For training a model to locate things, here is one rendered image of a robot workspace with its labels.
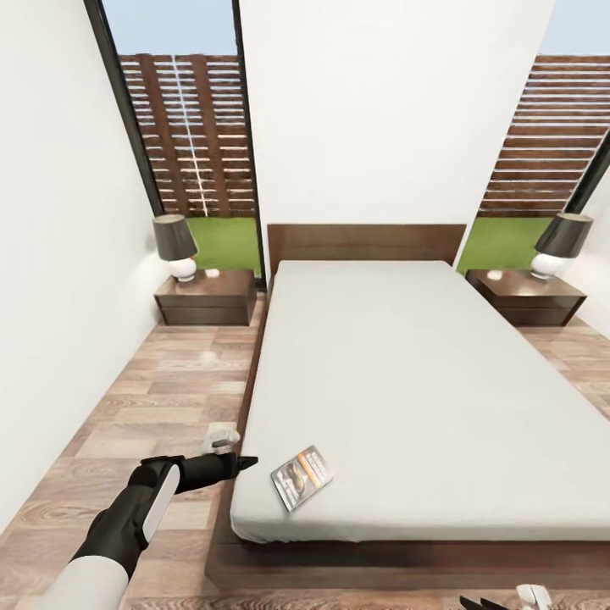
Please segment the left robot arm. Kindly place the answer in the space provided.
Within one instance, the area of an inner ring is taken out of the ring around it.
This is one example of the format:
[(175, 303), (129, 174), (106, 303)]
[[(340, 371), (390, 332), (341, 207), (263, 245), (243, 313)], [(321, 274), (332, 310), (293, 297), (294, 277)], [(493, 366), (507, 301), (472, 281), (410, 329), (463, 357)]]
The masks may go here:
[(142, 459), (129, 487), (93, 519), (85, 542), (33, 610), (118, 610), (173, 493), (232, 480), (258, 462), (249, 456), (236, 460), (232, 451), (220, 455), (219, 447), (239, 440), (236, 430), (223, 430), (206, 436), (201, 457)]

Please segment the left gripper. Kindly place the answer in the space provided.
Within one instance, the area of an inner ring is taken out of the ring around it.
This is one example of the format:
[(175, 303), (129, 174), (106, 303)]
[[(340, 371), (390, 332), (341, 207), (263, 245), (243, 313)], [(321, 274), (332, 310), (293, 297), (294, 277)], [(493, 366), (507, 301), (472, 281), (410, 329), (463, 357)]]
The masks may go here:
[(232, 480), (242, 470), (258, 462), (258, 457), (242, 456), (236, 460), (236, 453), (230, 451), (222, 455), (201, 455), (196, 457), (201, 465), (201, 478), (196, 489), (202, 489), (219, 481)]

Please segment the hardback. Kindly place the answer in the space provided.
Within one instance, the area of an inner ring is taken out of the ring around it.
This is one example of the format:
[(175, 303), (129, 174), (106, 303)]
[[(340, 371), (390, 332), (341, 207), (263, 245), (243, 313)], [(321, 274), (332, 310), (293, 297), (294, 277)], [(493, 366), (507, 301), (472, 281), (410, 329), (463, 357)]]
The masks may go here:
[(314, 445), (270, 474), (288, 513), (334, 478), (335, 475)]

